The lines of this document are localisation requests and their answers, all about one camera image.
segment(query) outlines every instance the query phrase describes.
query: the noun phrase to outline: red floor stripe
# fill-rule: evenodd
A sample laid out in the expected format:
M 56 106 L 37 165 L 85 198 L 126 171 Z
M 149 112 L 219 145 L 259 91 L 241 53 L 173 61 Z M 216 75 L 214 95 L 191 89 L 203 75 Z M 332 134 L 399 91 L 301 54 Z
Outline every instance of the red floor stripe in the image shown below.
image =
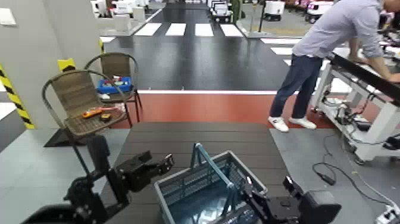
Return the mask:
M 269 109 L 273 95 L 207 95 L 207 94 L 142 94 L 142 122 L 268 122 Z M 291 115 L 295 96 L 287 101 L 283 117 Z M 129 104 L 132 121 L 136 121 L 135 104 Z M 334 128 L 325 118 L 312 112 L 308 118 L 318 128 Z M 291 128 L 300 128 L 288 123 Z M 129 128 L 128 122 L 116 124 L 114 128 Z

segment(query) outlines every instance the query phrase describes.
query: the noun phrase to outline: gray shirt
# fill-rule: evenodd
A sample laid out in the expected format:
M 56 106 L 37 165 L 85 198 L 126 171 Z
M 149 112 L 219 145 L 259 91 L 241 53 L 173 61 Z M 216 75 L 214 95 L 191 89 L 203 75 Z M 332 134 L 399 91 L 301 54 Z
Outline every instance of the gray shirt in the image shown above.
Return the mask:
M 381 10 L 381 0 L 341 0 L 294 46 L 293 54 L 324 58 L 338 45 L 358 37 L 366 57 L 381 57 L 377 34 Z

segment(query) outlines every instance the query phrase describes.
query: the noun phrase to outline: white sneaker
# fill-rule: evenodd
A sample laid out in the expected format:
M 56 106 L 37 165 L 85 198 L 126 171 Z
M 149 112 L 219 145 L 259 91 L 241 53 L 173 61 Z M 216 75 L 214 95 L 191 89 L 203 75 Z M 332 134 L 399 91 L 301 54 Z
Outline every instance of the white sneaker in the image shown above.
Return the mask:
M 281 117 L 269 117 L 268 121 L 279 131 L 288 132 L 289 128 L 285 124 L 285 120 Z
M 293 124 L 301 125 L 307 129 L 316 129 L 317 128 L 317 125 L 314 124 L 313 122 L 307 120 L 306 117 L 303 117 L 300 119 L 289 118 L 289 121 Z

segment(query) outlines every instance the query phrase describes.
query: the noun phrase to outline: wall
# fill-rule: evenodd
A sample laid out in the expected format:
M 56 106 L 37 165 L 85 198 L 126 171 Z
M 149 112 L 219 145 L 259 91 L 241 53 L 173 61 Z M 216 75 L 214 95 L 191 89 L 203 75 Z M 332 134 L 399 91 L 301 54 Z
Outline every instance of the wall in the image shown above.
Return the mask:
M 44 83 L 59 73 L 58 59 L 74 58 L 82 68 L 100 54 L 98 31 L 89 1 L 0 0 L 10 8 L 16 27 L 0 25 L 0 63 L 36 128 L 57 128 L 43 104 Z M 49 99 L 65 117 L 54 92 Z

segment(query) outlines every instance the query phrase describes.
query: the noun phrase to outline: basket handle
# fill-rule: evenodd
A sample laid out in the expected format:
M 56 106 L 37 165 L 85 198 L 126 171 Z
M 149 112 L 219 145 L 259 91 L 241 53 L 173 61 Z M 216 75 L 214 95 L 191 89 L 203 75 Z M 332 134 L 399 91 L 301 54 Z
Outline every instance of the basket handle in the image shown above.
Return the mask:
M 201 158 L 200 155 L 203 156 L 205 159 L 206 163 L 208 163 L 211 168 L 216 172 L 216 174 L 220 177 L 220 179 L 225 182 L 226 188 L 228 191 L 227 199 L 224 205 L 224 209 L 222 211 L 222 216 L 225 216 L 226 213 L 228 212 L 228 207 L 231 205 L 232 211 L 236 211 L 236 201 L 238 199 L 238 192 L 236 190 L 236 187 L 234 183 L 232 183 L 226 176 L 225 174 L 220 170 L 220 168 L 214 163 L 214 161 L 211 159 L 210 155 L 206 152 L 206 150 L 203 148 L 203 145 L 200 143 L 195 143 L 193 146 L 193 153 L 192 153 L 192 159 L 190 161 L 190 168 L 193 169 L 195 166 L 195 160 L 196 157 L 198 159 L 198 164 L 199 166 L 202 164 L 201 163 Z

